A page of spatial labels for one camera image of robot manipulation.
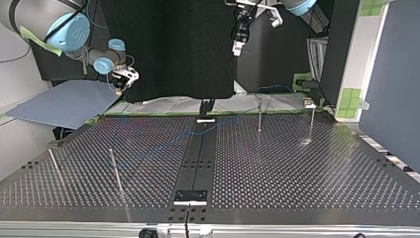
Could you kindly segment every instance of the black panel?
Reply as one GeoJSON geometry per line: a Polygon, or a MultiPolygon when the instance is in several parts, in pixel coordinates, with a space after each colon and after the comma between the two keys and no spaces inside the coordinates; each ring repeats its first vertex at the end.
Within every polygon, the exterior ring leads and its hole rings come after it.
{"type": "Polygon", "coordinates": [[[337,104],[349,54],[360,0],[336,0],[322,71],[321,86],[332,104],[337,104]]]}
{"type": "Polygon", "coordinates": [[[246,91],[275,84],[292,86],[293,75],[310,71],[309,26],[300,18],[277,7],[284,20],[273,28],[266,13],[251,26],[251,38],[238,59],[238,82],[246,91]]]}
{"type": "Polygon", "coordinates": [[[107,0],[104,11],[142,75],[129,90],[133,101],[233,94],[233,9],[223,1],[107,0]]]}

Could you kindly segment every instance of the blue mat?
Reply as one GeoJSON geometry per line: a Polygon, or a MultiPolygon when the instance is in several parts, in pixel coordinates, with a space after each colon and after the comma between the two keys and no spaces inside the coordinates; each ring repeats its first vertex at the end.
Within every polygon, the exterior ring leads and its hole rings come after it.
{"type": "Polygon", "coordinates": [[[117,99],[106,83],[68,81],[18,105],[6,114],[21,120],[77,129],[117,99]]]}

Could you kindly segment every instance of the gray cloth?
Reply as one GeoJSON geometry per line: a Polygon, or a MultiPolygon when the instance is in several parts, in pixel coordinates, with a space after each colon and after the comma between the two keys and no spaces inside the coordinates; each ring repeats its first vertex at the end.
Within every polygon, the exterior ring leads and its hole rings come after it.
{"type": "MultiPolygon", "coordinates": [[[[258,95],[262,99],[262,110],[293,111],[301,110],[303,94],[258,95]]],[[[105,115],[147,115],[147,114],[198,114],[201,100],[190,97],[165,97],[143,104],[128,104],[121,102],[108,110],[105,115]]],[[[229,99],[216,100],[212,113],[246,111],[259,106],[259,100],[254,95],[235,95],[229,99]]]]}
{"type": "Polygon", "coordinates": [[[97,81],[68,81],[22,103],[6,114],[32,122],[77,129],[106,111],[118,95],[97,81]]]}

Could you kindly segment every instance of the black bracket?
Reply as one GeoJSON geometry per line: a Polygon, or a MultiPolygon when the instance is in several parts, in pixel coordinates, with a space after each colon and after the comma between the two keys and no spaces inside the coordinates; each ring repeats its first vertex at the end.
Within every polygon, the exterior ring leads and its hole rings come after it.
{"type": "Polygon", "coordinates": [[[178,190],[175,195],[174,205],[207,205],[207,190],[178,190]]]}
{"type": "Polygon", "coordinates": [[[216,119],[207,115],[214,107],[216,99],[202,100],[200,106],[200,114],[198,115],[197,123],[215,122],[216,119]]]}

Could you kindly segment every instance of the metal table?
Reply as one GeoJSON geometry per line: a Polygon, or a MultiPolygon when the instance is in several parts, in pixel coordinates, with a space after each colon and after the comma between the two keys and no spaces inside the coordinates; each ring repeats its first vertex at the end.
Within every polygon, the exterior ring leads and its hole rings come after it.
{"type": "Polygon", "coordinates": [[[45,152],[0,182],[0,237],[185,224],[220,237],[420,236],[420,184],[346,126],[317,114],[311,128],[310,117],[265,115],[261,132],[256,115],[102,118],[53,150],[59,170],[45,152]],[[174,206],[178,190],[206,190],[207,205],[174,206]]]}

